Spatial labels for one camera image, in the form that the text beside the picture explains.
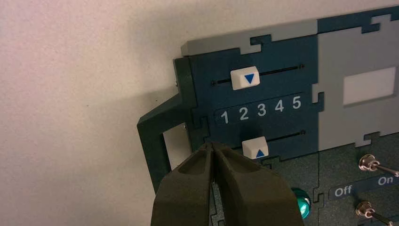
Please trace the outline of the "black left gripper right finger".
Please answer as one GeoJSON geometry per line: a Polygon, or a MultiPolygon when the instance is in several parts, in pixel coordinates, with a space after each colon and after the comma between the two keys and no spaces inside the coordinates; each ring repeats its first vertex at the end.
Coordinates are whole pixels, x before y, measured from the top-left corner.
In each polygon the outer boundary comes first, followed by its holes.
{"type": "Polygon", "coordinates": [[[213,144],[215,181],[227,226],[302,226],[297,198],[275,171],[213,144]]]}

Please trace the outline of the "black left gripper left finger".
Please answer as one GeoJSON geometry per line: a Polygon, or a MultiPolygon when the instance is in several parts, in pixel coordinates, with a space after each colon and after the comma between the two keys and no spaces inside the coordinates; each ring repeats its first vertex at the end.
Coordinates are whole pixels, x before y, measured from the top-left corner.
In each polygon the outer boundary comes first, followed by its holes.
{"type": "Polygon", "coordinates": [[[153,226],[207,226],[213,181],[213,146],[203,144],[161,181],[153,203],[153,226]]]}

